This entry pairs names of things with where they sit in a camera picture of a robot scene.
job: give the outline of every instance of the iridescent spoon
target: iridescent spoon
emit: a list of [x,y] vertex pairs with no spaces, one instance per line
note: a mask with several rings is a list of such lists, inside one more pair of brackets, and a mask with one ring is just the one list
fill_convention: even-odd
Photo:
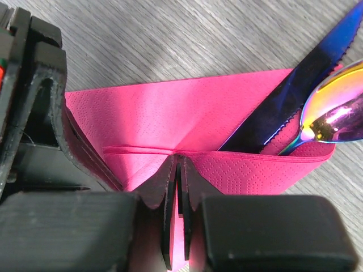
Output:
[[363,59],[330,75],[309,96],[298,137],[279,155],[306,142],[339,143],[363,139]]

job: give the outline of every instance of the pink pouch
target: pink pouch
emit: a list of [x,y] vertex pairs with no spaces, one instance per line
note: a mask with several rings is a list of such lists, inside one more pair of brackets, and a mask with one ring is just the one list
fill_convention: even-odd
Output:
[[[184,154],[225,194],[279,194],[325,162],[334,144],[306,143],[276,156],[298,133],[296,115],[260,155],[216,151],[290,70],[262,71],[66,93],[88,140],[126,190]],[[177,218],[174,270],[185,265]]]

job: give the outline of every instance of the blue knife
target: blue knife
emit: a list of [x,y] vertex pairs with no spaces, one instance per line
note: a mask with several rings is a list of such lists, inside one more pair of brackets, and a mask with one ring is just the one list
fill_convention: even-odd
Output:
[[266,97],[219,150],[260,153],[341,60],[357,34],[362,17],[363,0]]

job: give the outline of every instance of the tabletop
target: tabletop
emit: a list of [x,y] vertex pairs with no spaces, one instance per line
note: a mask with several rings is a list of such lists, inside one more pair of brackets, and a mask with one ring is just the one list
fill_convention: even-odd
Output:
[[[2,2],[61,28],[71,91],[292,68],[358,1]],[[362,57],[363,27],[342,63]],[[340,211],[360,256],[362,159],[363,142],[340,144],[327,163],[286,192],[328,198]]]

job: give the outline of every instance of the spoon handle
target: spoon handle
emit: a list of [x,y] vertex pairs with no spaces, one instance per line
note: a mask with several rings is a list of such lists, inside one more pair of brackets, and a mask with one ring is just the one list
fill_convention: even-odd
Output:
[[280,153],[278,153],[279,156],[288,156],[290,155],[295,149],[297,149],[300,145],[305,143],[307,141],[301,139],[301,133],[296,137],[295,140],[293,140],[291,143],[289,143],[288,146],[286,146]]

